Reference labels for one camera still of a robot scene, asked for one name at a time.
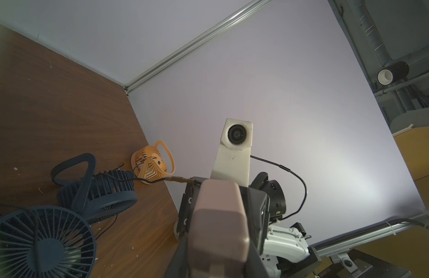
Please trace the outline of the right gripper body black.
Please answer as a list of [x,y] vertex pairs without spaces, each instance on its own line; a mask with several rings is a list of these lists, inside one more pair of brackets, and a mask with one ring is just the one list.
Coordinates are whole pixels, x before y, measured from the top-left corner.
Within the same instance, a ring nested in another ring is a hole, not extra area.
[[[200,191],[203,177],[194,177],[195,184],[187,184],[179,209],[179,216],[175,222],[175,238],[180,240],[188,233],[192,212]],[[248,219],[249,237],[252,244],[261,255],[264,251],[264,241],[267,237],[270,220],[270,197],[263,191],[264,184],[269,182],[267,176],[257,176],[249,187],[240,187],[243,207]]]

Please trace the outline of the pink USB plug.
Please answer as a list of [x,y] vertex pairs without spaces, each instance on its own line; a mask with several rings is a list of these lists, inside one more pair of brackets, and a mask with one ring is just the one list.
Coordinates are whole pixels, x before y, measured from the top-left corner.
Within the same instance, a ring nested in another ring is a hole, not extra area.
[[241,278],[250,246],[240,187],[205,180],[192,213],[187,255],[191,278]]

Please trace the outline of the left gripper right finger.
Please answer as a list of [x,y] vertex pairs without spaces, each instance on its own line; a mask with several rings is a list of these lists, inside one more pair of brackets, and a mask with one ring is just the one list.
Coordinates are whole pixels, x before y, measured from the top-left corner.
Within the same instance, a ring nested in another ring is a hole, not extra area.
[[246,278],[269,278],[260,255],[253,243],[249,246],[248,258],[245,264]]

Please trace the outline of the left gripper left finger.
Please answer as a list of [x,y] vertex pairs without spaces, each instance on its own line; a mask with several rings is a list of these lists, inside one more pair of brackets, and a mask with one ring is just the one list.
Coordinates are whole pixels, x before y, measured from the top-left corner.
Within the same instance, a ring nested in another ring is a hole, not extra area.
[[187,258],[187,239],[182,239],[168,265],[164,278],[188,278],[189,264]]

